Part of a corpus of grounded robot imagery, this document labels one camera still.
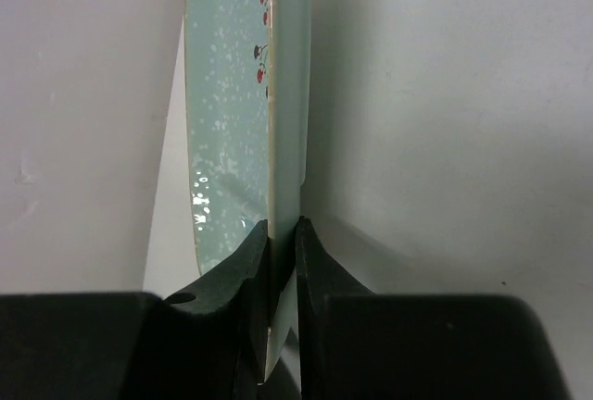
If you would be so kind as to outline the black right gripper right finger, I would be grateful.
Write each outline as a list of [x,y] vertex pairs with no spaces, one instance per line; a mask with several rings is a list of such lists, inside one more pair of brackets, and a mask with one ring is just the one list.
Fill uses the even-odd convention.
[[301,395],[320,399],[326,385],[322,326],[327,300],[372,291],[327,253],[310,219],[298,220],[294,246]]

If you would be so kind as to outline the light green rectangular plate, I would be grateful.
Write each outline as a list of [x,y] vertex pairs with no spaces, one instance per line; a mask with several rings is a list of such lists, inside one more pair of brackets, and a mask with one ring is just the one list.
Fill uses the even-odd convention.
[[305,179],[310,0],[185,0],[184,72],[196,261],[207,274],[268,231],[264,371],[290,327],[289,244]]

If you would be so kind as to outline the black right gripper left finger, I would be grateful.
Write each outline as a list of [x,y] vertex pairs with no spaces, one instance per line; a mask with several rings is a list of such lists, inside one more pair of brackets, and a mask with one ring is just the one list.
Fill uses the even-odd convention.
[[166,302],[184,324],[170,337],[170,370],[198,399],[256,399],[269,327],[268,225],[260,221],[230,256]]

